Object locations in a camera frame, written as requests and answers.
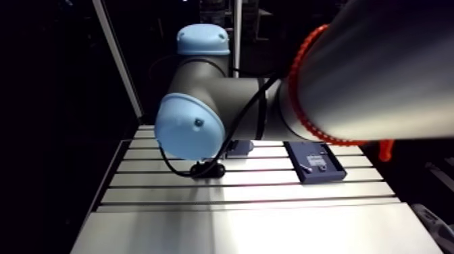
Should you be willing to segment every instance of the black cable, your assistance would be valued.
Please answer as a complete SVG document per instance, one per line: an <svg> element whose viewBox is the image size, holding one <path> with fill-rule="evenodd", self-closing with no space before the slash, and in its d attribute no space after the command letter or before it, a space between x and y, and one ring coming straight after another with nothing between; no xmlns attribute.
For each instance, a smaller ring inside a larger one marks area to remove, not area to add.
<svg viewBox="0 0 454 254"><path fill-rule="evenodd" d="M258 78L257 83L259 85L259 89L265 84L264 78ZM259 99L259 114L257 117L257 129L255 131L255 140L259 141L263 137L263 133L265 132L265 124L266 124L266 115L268 102L266 99L266 94L263 93Z"/></svg>
<svg viewBox="0 0 454 254"><path fill-rule="evenodd" d="M238 72L239 74L242 74L242 75L252 76L252 77L266 77L266 76L272 75L274 73L274 71L269 71L269 72L265 72L263 74L257 74L257 73L240 70L238 68L233 68L233 67L230 67L230 70L233 72Z"/></svg>
<svg viewBox="0 0 454 254"><path fill-rule="evenodd" d="M218 151L218 154L216 154L216 156L210 161L210 164L202 172L199 172L199 173L196 173L196 174L179 172L174 167L172 167L172 165L170 165L170 162L168 161L166 153L164 153L164 150L162 149L162 147L159 146L159 151L161 152L161 156L162 156L164 162L166 163L166 165L169 167L170 171L172 171L173 173L177 174L178 176L194 177L194 178L198 177L198 176L201 176L201 175L204 175L208 171L210 171L217 164L219 158L221 158L221 156L227 150L228 144L232 140L232 137L233 137L236 129L238 128L238 125L240 124L240 122L243 119L243 117L246 115L246 113L249 110L249 108L251 108L252 105L255 102L257 102L257 100L262 96L262 94L264 94L281 77L282 73L283 73L283 71L279 71L279 72L276 72L275 74L273 74L273 76L271 76L270 79L268 79L265 82L265 84L246 103L246 105L243 107L243 109L240 111L240 113L238 113L238 115L236 115L235 119L233 120L232 127L230 128L230 132L228 133L226 139L222 143L221 148Z"/></svg>
<svg viewBox="0 0 454 254"><path fill-rule="evenodd" d="M155 60L151 64L151 66L148 68L148 71L147 71L148 79L153 81L153 79L151 78L152 77L151 74L152 74L152 70L154 70L154 68L156 68L157 66L159 66L160 64L162 64L165 61L168 61L170 59L174 59L175 57L181 57L181 55L177 55L177 54L164 55L163 57L158 58L157 60Z"/></svg>

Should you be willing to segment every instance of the metal frame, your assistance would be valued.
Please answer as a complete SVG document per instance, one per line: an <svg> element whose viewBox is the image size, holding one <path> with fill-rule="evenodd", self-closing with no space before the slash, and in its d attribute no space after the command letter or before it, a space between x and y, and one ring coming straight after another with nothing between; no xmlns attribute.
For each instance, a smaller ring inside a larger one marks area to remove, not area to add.
<svg viewBox="0 0 454 254"><path fill-rule="evenodd" d="M233 21L234 49L233 49L233 67L240 68L241 54L241 14L243 13L243 0L235 0L235 19ZM239 77L238 72L233 72L233 77Z"/></svg>
<svg viewBox="0 0 454 254"><path fill-rule="evenodd" d="M99 23L101 23L107 44L109 45L110 51L112 52L113 60L115 60L118 72L122 77L123 85L126 89L126 92L128 93L128 97L131 102L132 108L134 109L134 113L136 114L137 118L141 118L143 116L141 103L136 95L136 90L130 78L126 64L124 63L124 58L120 51L120 46L118 45L115 34L111 28L111 23L109 21L109 16L107 15L107 10L104 8L103 0L93 0L93 6L95 7Z"/></svg>

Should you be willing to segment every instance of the light blue joint cap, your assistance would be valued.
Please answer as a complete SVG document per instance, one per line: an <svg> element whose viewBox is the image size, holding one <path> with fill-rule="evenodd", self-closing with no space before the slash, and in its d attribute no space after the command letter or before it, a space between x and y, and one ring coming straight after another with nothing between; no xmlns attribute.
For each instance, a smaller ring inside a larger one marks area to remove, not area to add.
<svg viewBox="0 0 454 254"><path fill-rule="evenodd" d="M185 26L176 35L180 55L228 55L228 34L213 24Z"/></svg>
<svg viewBox="0 0 454 254"><path fill-rule="evenodd" d="M155 134L164 151L181 159L200 160L218 153L225 130L218 115L202 101L170 93L161 101Z"/></svg>

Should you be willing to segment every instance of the orange cable protector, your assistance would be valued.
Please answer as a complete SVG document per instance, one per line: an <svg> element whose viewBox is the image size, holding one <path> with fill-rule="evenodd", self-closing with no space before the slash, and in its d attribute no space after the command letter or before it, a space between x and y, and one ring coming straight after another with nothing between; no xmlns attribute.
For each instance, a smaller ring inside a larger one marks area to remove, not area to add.
<svg viewBox="0 0 454 254"><path fill-rule="evenodd" d="M290 98L293 111L296 113L300 123L306 127L306 129L312 133L314 136L319 138L321 141L332 143L333 145L362 145L367 141L347 141L339 138L334 138L328 134L322 132L319 128L314 126L309 119L307 119L306 114L301 109L298 101L298 75L299 68L301 67L302 59L304 58L309 46L328 28L328 25L325 24L316 28L313 32L306 37L303 44L299 47L296 57L293 60L292 66L290 68L290 73L288 75L288 97ZM382 161L389 161L391 159L391 149L393 147L394 141L380 141L380 159Z"/></svg>

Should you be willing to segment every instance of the small screw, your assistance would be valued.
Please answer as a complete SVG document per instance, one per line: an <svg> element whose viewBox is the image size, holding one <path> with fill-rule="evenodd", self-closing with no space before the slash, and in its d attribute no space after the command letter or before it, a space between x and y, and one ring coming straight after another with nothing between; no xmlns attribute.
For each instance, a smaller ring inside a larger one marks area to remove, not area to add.
<svg viewBox="0 0 454 254"><path fill-rule="evenodd" d="M303 164L299 164L299 166L300 166L304 171L306 171L306 173L308 173L308 174L312 173L312 171L313 171L312 168L306 167L306 166L303 165Z"/></svg>
<svg viewBox="0 0 454 254"><path fill-rule="evenodd" d="M203 120L196 119L196 120L194 121L194 125L197 126L197 127L202 127L202 125L203 125Z"/></svg>

